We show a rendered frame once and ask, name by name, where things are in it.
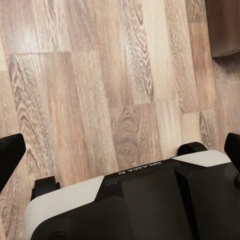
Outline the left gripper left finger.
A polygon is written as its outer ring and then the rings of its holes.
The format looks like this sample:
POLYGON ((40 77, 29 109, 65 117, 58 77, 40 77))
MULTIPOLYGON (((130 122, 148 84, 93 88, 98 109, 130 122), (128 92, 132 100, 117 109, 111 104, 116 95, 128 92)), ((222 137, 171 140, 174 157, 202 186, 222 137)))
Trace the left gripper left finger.
POLYGON ((0 193, 26 152, 21 133, 0 138, 0 193))

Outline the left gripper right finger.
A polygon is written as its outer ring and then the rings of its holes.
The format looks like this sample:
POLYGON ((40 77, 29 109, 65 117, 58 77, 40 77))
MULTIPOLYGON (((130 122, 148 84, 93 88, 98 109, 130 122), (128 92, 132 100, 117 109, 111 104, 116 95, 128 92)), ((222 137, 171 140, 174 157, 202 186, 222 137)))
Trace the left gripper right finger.
POLYGON ((240 135, 229 133, 225 141, 224 150, 240 173, 240 135))

